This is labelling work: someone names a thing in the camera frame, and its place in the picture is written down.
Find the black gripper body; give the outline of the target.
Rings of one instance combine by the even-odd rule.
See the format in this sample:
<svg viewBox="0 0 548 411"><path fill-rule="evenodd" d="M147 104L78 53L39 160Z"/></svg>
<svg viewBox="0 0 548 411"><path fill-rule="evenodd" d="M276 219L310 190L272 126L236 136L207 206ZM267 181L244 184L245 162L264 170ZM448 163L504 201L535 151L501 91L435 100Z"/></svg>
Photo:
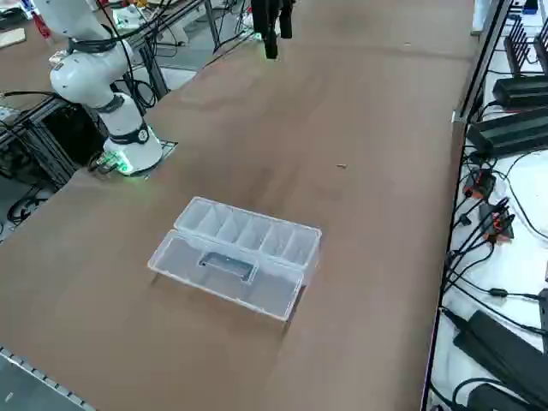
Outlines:
<svg viewBox="0 0 548 411"><path fill-rule="evenodd" d="M252 0L251 10L253 12L274 12L276 10L292 9L295 0Z"/></svg>

